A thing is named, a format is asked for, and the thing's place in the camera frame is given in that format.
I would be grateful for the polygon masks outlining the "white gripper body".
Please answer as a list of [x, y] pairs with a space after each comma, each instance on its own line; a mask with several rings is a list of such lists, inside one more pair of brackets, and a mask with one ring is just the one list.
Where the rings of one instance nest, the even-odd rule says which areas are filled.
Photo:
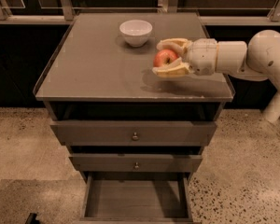
[[186, 61], [197, 76], [211, 76], [216, 71], [217, 42], [212, 38], [201, 38], [188, 48]]

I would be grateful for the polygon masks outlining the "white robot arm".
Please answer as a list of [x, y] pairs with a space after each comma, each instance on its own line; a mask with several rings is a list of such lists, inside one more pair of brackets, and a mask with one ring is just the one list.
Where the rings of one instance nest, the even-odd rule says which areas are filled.
[[182, 77], [189, 74], [211, 76], [226, 74], [243, 80], [270, 80], [280, 95], [280, 34], [273, 30], [256, 33], [249, 42], [196, 41], [170, 38], [159, 42], [157, 50], [170, 49], [177, 59], [154, 67], [159, 77]]

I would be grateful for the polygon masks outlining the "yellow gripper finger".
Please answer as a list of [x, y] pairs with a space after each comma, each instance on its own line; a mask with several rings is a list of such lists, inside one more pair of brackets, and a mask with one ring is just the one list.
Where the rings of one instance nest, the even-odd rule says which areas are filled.
[[162, 67], [154, 67], [152, 72], [158, 77], [183, 77], [193, 73], [188, 63], [184, 63], [181, 58]]
[[174, 51], [178, 56], [184, 57], [191, 45], [192, 41], [187, 40], [186, 38], [168, 38], [161, 40], [157, 44], [156, 48], [157, 50], [170, 49]]

